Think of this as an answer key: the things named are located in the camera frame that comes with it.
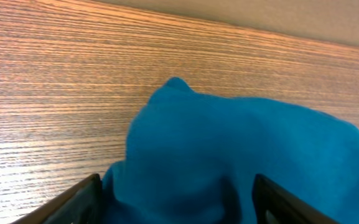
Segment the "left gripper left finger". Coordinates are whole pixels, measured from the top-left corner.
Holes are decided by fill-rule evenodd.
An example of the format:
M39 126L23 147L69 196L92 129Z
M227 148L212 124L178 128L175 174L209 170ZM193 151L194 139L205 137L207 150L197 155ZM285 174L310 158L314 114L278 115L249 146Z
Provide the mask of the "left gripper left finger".
M98 224L102 185L92 174L12 224Z

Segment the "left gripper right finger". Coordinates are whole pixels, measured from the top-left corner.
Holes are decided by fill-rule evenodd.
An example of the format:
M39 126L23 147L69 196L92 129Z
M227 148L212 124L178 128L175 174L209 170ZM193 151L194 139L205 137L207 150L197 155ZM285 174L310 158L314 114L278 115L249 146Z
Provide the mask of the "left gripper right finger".
M337 224L262 174L254 178L252 200L258 224Z

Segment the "blue polo shirt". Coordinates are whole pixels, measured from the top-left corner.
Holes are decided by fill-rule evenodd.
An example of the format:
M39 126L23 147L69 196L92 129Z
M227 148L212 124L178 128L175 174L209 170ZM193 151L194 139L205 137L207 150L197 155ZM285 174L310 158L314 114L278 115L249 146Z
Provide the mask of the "blue polo shirt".
M255 223L263 174L340 223L359 223L359 129L265 98L171 78L133 120L103 178L103 223Z

